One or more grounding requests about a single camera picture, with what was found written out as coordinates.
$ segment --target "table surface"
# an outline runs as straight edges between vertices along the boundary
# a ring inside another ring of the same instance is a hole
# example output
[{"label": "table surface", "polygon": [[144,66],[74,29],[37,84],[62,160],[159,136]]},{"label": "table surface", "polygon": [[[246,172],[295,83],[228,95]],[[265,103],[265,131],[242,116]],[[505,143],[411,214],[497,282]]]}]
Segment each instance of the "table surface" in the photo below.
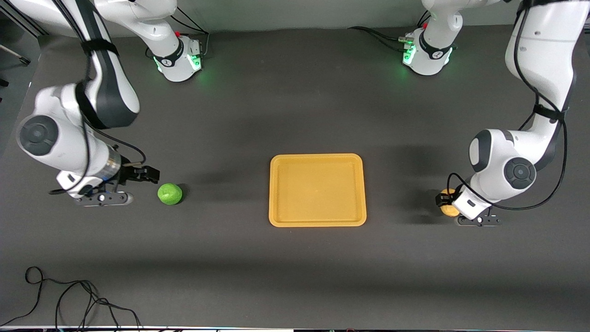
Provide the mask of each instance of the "table surface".
[{"label": "table surface", "polygon": [[[459,227],[434,206],[449,172],[473,172],[467,150],[477,132],[518,128],[532,110],[533,94],[504,65],[510,31],[465,27],[434,77],[410,72],[399,53],[360,31],[219,33],[203,71],[183,83],[158,73],[140,39],[115,39],[142,112],[109,132],[141,147],[161,182],[188,195],[166,206],[156,185],[131,183],[131,205],[82,208],[47,195],[57,171],[13,140],[0,163],[2,321],[33,305],[37,288],[23,275],[38,265],[56,279],[92,280],[152,326],[587,331],[583,43],[573,59],[568,170],[555,198],[531,211],[496,211],[503,225],[484,228]],[[19,119],[39,89],[83,75],[76,40],[41,44]],[[272,157],[336,152],[363,159],[366,223],[273,227]],[[559,160],[561,152],[507,204],[544,198]],[[52,324],[62,290],[44,287],[36,312],[14,324]],[[78,324],[86,301],[83,291],[64,298],[65,324]],[[134,324],[123,314],[120,321]],[[104,309],[92,323],[111,325]]]}]

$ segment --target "orange tray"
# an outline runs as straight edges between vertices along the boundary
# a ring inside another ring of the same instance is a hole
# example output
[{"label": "orange tray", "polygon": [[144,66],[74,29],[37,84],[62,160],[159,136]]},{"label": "orange tray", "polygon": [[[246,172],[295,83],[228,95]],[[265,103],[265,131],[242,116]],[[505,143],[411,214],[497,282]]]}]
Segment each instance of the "orange tray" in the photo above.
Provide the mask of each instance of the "orange tray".
[{"label": "orange tray", "polygon": [[268,218],[274,226],[360,226],[366,216],[358,155],[278,155],[270,162]]}]

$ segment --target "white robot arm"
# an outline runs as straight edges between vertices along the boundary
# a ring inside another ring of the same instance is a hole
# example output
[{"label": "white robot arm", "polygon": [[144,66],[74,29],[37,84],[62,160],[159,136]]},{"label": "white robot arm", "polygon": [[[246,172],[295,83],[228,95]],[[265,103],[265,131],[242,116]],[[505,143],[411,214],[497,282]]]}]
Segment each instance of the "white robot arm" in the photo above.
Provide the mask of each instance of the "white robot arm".
[{"label": "white robot arm", "polygon": [[[43,7],[48,8],[46,14],[56,14],[55,8],[60,17],[72,23],[96,70],[96,77],[42,89],[35,99],[33,114],[17,127],[18,144],[32,158],[61,170],[57,181],[62,190],[57,193],[67,192],[82,205],[129,204],[132,196],[127,193],[115,196],[101,190],[94,201],[93,197],[97,187],[110,181],[115,185],[124,184],[126,180],[157,183],[159,171],[147,166],[136,168],[136,164],[130,164],[113,147],[94,137],[94,131],[88,126],[97,129],[129,126],[139,113],[139,101],[92,3],[88,0],[53,1],[54,6],[44,2]],[[13,0],[15,5],[21,5],[20,10],[29,14],[24,2],[27,1]]]},{"label": "white robot arm", "polygon": [[419,27],[406,34],[406,39],[414,42],[404,54],[402,63],[420,75],[438,73],[452,52],[452,44],[463,27],[463,17],[459,13],[465,8],[483,7],[500,0],[422,0],[430,12],[428,27]]},{"label": "white robot arm", "polygon": [[456,208],[455,214],[470,220],[478,218],[491,203],[496,206],[529,189],[537,171],[553,160],[561,127],[566,137],[563,117],[575,82],[572,52],[589,9],[588,0],[521,4],[506,50],[506,65],[536,93],[533,123],[525,131],[486,129],[477,134],[469,146],[476,173],[466,181],[468,187],[463,185],[447,201]]},{"label": "white robot arm", "polygon": [[[23,13],[50,25],[69,28],[51,0],[11,0]],[[172,82],[182,82],[202,68],[198,40],[177,36],[164,18],[176,11],[176,0],[94,0],[100,16],[138,35],[150,48],[158,70]]]}]

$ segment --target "yellow ball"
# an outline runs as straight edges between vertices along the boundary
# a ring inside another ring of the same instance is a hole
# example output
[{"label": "yellow ball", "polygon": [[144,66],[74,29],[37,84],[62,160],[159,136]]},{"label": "yellow ball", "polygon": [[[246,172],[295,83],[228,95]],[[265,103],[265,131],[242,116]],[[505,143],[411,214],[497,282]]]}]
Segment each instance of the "yellow ball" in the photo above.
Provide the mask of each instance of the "yellow ball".
[{"label": "yellow ball", "polygon": [[[448,192],[447,192],[447,190],[446,190],[446,189],[443,189],[443,190],[441,191],[441,193],[443,193],[443,194],[448,194]],[[449,193],[450,193],[450,194],[454,194],[454,193],[455,193],[455,189],[452,189],[452,188],[451,188],[451,189],[449,189]],[[442,213],[443,213],[445,216],[449,216],[449,217],[457,217],[457,216],[459,215],[459,210],[457,210],[457,208],[456,208],[456,207],[454,207],[454,206],[452,206],[452,205],[443,205],[443,206],[441,206],[440,208],[441,208],[441,211],[442,211]]]}]

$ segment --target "green ball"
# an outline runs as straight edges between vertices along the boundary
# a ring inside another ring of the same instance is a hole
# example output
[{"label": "green ball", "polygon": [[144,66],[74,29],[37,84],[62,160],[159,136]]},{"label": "green ball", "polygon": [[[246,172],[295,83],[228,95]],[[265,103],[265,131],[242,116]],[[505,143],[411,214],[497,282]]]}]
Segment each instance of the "green ball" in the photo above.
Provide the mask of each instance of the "green ball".
[{"label": "green ball", "polygon": [[158,198],[166,205],[174,205],[182,199],[182,189],[174,183],[164,183],[158,189]]}]

